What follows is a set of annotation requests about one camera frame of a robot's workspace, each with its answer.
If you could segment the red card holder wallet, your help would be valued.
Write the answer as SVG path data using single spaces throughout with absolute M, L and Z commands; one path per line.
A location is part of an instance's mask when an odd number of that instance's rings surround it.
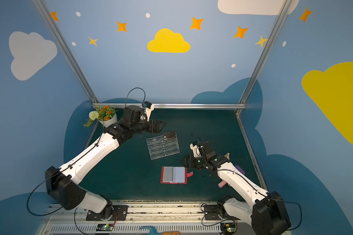
M 185 167 L 163 166 L 161 169 L 161 184 L 187 184 L 187 179 L 193 176 Z

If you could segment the dark grey credit card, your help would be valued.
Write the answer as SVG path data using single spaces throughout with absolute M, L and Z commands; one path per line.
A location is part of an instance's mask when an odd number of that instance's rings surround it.
M 165 139 L 165 140 L 173 139 L 176 136 L 177 136 L 177 134 L 174 131 L 163 133 L 163 139 Z

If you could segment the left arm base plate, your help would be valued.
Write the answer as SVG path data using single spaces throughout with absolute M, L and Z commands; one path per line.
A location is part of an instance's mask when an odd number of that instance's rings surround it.
M 100 213 L 88 211 L 86 221 L 125 221 L 127 213 L 128 205 L 111 205 Z

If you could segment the clear acrylic card organizer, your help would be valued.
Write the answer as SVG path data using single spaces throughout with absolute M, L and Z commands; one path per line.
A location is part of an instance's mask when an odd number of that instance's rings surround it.
M 173 139 L 165 140 L 162 136 L 147 139 L 147 146 L 151 160 L 160 159 L 180 153 L 177 135 Z

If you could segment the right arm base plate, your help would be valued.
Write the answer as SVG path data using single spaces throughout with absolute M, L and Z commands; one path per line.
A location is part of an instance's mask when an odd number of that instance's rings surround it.
M 220 212 L 218 205 L 203 203 L 201 205 L 201 210 L 204 213 L 204 220 L 216 221 L 225 219 L 223 214 Z

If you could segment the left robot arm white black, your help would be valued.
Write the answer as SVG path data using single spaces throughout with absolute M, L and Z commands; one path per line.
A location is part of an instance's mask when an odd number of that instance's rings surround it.
M 108 220 L 113 214 L 112 203 L 95 193 L 81 188 L 83 178 L 104 157 L 119 148 L 135 134 L 159 133 L 165 122 L 151 120 L 155 106 L 145 101 L 142 107 L 124 108 L 122 118 L 103 130 L 100 137 L 82 153 L 59 168 L 51 166 L 45 172 L 47 193 L 64 209 L 82 208 Z

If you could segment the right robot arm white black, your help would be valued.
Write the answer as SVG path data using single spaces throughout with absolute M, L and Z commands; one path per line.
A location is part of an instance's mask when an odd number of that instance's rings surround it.
M 207 169 L 232 187 L 244 200 L 230 198 L 223 203 L 224 212 L 252 226 L 257 235 L 281 235 L 291 227 L 283 198 L 277 192 L 261 188 L 223 155 L 217 155 L 209 142 L 190 144 L 192 155 L 181 164 L 190 169 Z

